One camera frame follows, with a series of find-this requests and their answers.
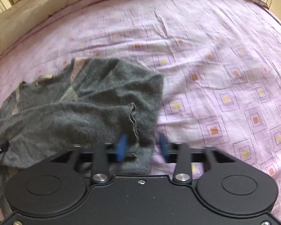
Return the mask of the grey argyle knit sweater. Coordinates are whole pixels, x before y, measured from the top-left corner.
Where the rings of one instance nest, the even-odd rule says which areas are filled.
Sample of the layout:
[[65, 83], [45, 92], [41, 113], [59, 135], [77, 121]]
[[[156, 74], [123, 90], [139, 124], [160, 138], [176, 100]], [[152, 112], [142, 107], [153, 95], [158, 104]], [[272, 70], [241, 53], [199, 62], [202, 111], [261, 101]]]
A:
[[125, 161], [113, 173], [147, 174], [162, 101], [163, 75], [117, 58], [74, 58], [58, 75], [22, 82], [0, 108], [0, 210], [18, 171], [66, 147], [128, 136]]

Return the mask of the pink patterned bed sheet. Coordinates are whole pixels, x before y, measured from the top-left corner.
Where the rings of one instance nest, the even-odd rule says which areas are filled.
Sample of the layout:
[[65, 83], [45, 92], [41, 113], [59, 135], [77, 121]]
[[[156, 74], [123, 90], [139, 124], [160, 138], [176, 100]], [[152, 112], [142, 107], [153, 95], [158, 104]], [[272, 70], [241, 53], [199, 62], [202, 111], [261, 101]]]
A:
[[281, 220], [281, 24], [271, 13], [247, 0], [80, 2], [0, 60], [0, 107], [21, 81], [80, 56], [119, 57], [163, 73], [158, 130], [269, 174]]

